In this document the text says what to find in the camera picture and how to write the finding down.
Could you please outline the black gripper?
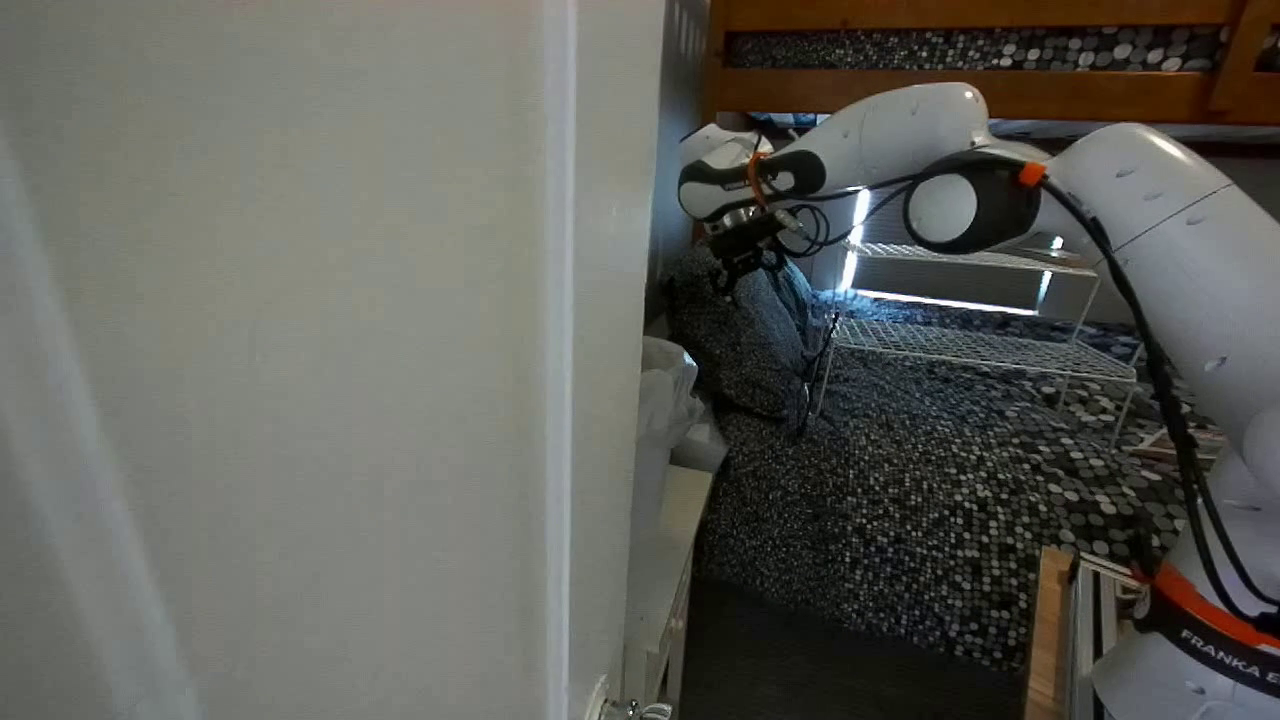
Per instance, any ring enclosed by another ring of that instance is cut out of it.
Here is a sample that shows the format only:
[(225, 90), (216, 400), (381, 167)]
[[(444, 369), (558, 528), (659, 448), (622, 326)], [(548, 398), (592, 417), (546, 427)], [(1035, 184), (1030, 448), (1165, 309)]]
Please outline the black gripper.
[(709, 229), (709, 251), (718, 257), (718, 280), (737, 286), (758, 268), (777, 268), (783, 261), (777, 237), (783, 219), (777, 213), (723, 218)]

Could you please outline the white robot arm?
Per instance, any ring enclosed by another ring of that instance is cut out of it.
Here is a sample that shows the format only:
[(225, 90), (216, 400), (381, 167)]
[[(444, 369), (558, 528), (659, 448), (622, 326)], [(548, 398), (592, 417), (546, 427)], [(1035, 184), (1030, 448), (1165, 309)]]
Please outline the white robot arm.
[(1280, 226), (1152, 125), (1061, 151), (994, 132), (967, 81), (901, 83), (767, 146), (709, 125), (677, 200), (737, 261), (854, 187), (901, 187), (912, 244), (963, 257), (1085, 229), (1130, 301), (1184, 481), (1184, 537), (1089, 683), (1112, 720), (1280, 720)]

